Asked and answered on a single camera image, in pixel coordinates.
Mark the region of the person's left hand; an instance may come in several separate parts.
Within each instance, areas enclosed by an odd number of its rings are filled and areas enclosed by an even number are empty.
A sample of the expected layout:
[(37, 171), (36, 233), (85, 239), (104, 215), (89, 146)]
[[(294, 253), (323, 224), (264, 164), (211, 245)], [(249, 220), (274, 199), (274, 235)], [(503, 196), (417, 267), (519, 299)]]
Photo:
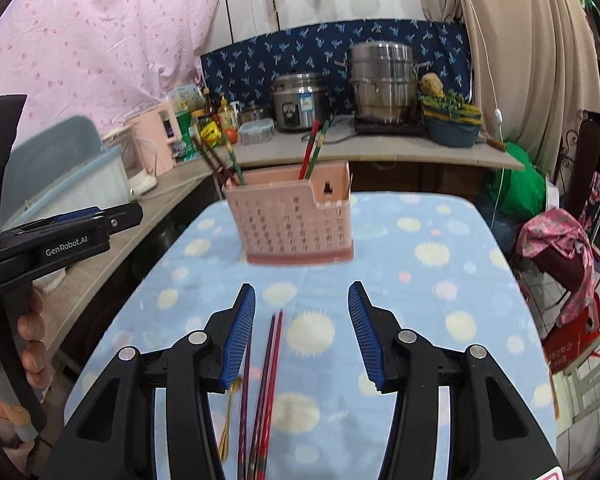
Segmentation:
[[(50, 385), (50, 360), (42, 339), (45, 336), (45, 324), (41, 316), (43, 297), (36, 289), (31, 290), (30, 312), (23, 315), (17, 323), (18, 333), (27, 341), (21, 355), (21, 363), (30, 386), (36, 390), (45, 390)], [(6, 456), (14, 466), (23, 472), (32, 451), (33, 442), (22, 442), (9, 421), (6, 408), (0, 402), (0, 443)]]

